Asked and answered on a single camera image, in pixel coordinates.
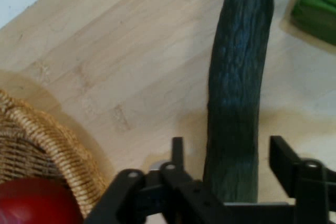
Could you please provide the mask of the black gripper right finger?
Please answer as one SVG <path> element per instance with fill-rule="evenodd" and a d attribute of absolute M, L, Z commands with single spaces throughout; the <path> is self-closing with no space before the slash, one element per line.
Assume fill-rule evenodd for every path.
<path fill-rule="evenodd" d="M 293 223 L 333 223 L 335 172 L 317 159 L 301 158 L 281 136 L 271 136 L 269 166 L 289 198 Z"/>

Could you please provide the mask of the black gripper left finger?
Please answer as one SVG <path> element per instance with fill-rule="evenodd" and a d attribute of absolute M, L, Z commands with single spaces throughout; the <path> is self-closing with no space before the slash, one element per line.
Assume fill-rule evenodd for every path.
<path fill-rule="evenodd" d="M 121 171 L 85 223 L 145 223 L 162 214 L 166 223 L 223 223 L 221 205 L 184 170 L 183 139 L 172 139 L 172 157 L 158 170 Z"/>

